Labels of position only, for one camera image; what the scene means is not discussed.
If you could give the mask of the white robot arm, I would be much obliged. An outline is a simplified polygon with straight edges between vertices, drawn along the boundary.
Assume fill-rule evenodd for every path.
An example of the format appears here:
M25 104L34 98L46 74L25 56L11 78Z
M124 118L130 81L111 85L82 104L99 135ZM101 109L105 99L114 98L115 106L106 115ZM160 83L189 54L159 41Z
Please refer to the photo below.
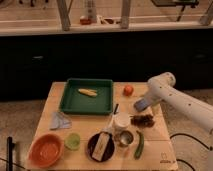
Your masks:
M164 100L212 134L213 106L176 90L175 83L175 76L170 72L150 78L148 91L142 99L143 108Z

